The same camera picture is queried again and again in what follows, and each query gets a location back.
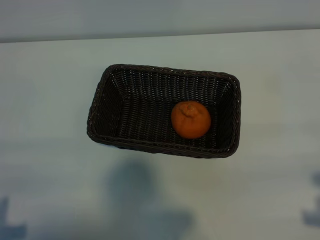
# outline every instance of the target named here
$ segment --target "gray wall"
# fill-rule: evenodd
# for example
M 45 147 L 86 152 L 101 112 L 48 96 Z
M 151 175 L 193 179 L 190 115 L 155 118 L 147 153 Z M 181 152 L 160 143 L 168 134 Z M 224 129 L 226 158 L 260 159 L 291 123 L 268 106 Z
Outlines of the gray wall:
M 319 0 L 0 0 L 0 42 L 320 27 Z

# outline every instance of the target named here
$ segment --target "orange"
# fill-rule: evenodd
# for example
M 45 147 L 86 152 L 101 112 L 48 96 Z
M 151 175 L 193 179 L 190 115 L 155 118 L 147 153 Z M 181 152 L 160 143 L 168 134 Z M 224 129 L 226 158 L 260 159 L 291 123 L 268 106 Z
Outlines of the orange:
M 185 139 L 197 139 L 207 133 L 211 125 L 211 117 L 201 103 L 182 101 L 174 106 L 171 112 L 173 129 Z

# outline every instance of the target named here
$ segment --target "table surface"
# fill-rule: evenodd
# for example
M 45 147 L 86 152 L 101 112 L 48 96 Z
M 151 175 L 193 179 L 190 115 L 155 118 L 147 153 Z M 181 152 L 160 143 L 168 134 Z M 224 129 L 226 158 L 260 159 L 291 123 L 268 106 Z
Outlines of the table surface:
M 318 240 L 319 42 L 294 30 L 0 44 L 0 240 Z M 235 75 L 237 152 L 90 140 L 96 86 L 119 63 Z

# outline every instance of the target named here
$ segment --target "wicker basket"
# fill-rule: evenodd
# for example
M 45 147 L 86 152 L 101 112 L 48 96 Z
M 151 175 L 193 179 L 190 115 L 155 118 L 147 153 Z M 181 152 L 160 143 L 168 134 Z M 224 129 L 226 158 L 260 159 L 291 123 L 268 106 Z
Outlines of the wicker basket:
M 211 115 L 209 131 L 184 139 L 171 124 L 182 101 L 197 101 Z M 193 158 L 226 158 L 238 148 L 241 91 L 236 77 L 223 72 L 117 64 L 99 82 L 87 120 L 97 143 L 121 149 Z

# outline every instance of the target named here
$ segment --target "black wicker basket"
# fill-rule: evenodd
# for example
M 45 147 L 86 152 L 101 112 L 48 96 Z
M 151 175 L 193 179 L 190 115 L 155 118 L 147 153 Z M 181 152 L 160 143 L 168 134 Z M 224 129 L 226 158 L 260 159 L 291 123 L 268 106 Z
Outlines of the black wicker basket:
M 201 138 L 184 139 L 173 129 L 171 111 L 182 101 L 208 109 L 211 127 Z M 240 106 L 239 81 L 227 73 L 117 64 L 97 86 L 87 134 L 121 149 L 226 158 L 239 145 Z

